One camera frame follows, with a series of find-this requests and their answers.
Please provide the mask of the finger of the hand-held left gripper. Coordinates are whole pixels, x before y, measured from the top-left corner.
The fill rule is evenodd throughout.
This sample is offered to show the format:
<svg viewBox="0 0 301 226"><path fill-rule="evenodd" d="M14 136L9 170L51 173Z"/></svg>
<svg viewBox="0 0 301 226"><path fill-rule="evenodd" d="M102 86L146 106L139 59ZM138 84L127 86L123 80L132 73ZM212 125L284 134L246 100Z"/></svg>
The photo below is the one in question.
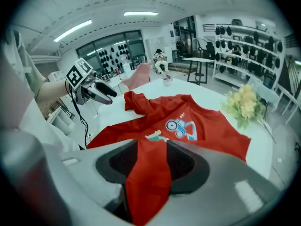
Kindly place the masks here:
<svg viewBox="0 0 301 226"><path fill-rule="evenodd" d="M101 104L110 105L112 104L112 99L109 95L104 95L102 92L98 91L95 87L88 88L88 95L89 97Z"/></svg>
<svg viewBox="0 0 301 226"><path fill-rule="evenodd" d="M98 91L102 92L104 95L109 95L112 97L117 96L117 92L103 82L96 82L95 87Z"/></svg>

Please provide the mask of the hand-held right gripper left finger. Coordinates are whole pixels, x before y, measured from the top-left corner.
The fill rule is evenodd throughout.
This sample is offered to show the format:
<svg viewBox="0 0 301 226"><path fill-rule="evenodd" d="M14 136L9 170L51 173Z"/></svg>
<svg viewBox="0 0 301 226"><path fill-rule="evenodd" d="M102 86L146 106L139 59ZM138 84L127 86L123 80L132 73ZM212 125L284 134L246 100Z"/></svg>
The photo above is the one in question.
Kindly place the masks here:
<svg viewBox="0 0 301 226"><path fill-rule="evenodd" d="M63 153L61 161L83 192L114 216L132 220L126 196L126 179L137 161L137 140Z"/></svg>

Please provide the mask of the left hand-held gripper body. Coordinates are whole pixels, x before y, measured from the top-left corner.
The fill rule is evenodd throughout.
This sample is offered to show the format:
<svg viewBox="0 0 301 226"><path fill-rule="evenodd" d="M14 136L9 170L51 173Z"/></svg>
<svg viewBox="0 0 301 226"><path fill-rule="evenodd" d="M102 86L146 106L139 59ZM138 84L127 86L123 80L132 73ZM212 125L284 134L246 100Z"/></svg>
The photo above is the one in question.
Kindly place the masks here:
<svg viewBox="0 0 301 226"><path fill-rule="evenodd" d="M88 100L96 101L97 73L83 58L76 60L66 74L70 97L73 103L84 105Z"/></svg>

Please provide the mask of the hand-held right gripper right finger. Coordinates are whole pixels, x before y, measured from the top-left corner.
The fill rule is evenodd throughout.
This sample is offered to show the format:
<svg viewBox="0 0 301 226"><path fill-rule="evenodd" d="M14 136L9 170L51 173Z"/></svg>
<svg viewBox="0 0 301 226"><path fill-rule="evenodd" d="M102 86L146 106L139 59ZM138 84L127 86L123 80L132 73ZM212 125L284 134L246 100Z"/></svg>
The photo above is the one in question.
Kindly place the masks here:
<svg viewBox="0 0 301 226"><path fill-rule="evenodd" d="M190 194L170 196L147 226L257 226L281 192L240 159L193 144L168 141L209 164L206 182Z"/></svg>

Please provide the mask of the red t-shirt with print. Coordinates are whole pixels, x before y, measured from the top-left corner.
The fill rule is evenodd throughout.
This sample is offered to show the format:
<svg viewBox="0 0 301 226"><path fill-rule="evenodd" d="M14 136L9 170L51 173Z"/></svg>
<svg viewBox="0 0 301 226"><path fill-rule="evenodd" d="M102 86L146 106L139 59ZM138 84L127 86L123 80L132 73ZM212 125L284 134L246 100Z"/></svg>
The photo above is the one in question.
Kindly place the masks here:
<svg viewBox="0 0 301 226"><path fill-rule="evenodd" d="M134 111L139 118L107 126L88 148L137 140L137 161L125 182L134 225L145 225L169 198L172 174L167 163L168 140L246 159L250 138L237 132L221 112L199 106L190 95L147 99L142 93L129 91L124 100L125 110Z"/></svg>

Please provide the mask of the person's left forearm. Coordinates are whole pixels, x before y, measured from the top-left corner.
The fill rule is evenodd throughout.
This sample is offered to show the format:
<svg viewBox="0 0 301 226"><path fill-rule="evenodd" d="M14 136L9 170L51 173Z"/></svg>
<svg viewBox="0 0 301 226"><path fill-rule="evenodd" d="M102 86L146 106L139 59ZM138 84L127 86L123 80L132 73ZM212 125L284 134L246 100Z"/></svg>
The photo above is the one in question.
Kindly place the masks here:
<svg viewBox="0 0 301 226"><path fill-rule="evenodd" d="M67 80L44 82L36 96L36 102L38 104L54 102L66 96L69 92Z"/></svg>

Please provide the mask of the row of black hanging bags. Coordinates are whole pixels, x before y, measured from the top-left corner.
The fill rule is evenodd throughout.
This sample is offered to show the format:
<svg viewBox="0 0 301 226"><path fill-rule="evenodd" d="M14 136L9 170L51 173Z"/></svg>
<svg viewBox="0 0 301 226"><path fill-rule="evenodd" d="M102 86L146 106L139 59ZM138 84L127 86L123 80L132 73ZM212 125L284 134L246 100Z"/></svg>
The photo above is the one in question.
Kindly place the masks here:
<svg viewBox="0 0 301 226"><path fill-rule="evenodd" d="M111 68L123 71L123 65L131 63L130 53L125 43L98 48L96 53L100 57L102 67L108 71L111 71Z"/></svg>

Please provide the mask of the ceiling light tube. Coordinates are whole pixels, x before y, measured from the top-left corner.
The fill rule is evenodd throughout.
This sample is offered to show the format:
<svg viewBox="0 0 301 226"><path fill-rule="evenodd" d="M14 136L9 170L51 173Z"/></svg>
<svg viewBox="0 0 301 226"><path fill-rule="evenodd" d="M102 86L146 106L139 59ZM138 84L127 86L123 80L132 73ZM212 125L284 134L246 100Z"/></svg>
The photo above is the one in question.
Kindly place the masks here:
<svg viewBox="0 0 301 226"><path fill-rule="evenodd" d="M90 25L92 24L92 20L88 20L88 21L85 21L69 30L67 30L66 32L64 32L63 34L61 34L60 36L58 36L57 38L54 39L54 42L59 42L61 39L65 38L66 36L68 36L69 34L87 26L87 25Z"/></svg>
<svg viewBox="0 0 301 226"><path fill-rule="evenodd" d="M143 12L143 11L133 11L125 12L124 16L156 16L158 12Z"/></svg>

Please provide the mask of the yellow artificial flower bouquet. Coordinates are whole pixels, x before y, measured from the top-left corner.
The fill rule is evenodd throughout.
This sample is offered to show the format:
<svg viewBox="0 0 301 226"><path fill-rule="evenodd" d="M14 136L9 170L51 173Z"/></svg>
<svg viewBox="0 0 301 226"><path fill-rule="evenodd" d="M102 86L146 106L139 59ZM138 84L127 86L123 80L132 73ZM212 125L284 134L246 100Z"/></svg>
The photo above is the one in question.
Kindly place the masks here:
<svg viewBox="0 0 301 226"><path fill-rule="evenodd" d="M270 126L265 121L267 103L255 93L253 86L246 84L237 92L229 91L221 103L221 112L234 128L228 130L227 138L269 136L276 143Z"/></svg>

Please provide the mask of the black-legged table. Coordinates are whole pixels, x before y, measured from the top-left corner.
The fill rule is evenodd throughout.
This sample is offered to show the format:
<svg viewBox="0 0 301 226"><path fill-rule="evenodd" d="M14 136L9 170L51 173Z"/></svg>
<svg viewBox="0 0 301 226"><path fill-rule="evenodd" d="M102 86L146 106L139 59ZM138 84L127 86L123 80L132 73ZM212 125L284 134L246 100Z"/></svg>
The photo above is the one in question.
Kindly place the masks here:
<svg viewBox="0 0 301 226"><path fill-rule="evenodd" d="M184 58L184 61L189 61L189 69L188 69L188 77L187 82L201 85L201 84L207 84L208 81L208 65L212 64L214 60L206 59L206 58L199 58L199 57L191 57L191 58ZM197 63L197 68L195 71L195 79L190 80L190 76L192 75L192 63ZM205 74L202 73L202 65L205 65Z"/></svg>

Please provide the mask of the table with light blue cloth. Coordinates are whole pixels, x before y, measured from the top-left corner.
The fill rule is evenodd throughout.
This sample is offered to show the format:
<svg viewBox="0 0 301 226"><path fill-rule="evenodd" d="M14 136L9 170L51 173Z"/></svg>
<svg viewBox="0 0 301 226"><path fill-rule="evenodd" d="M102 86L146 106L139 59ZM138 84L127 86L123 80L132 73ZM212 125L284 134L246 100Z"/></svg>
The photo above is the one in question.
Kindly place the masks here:
<svg viewBox="0 0 301 226"><path fill-rule="evenodd" d="M249 78L248 84L251 85L252 91L255 94L269 103L274 110L277 109L280 97L274 90L269 89L268 87L263 85L263 83L259 82L253 77Z"/></svg>

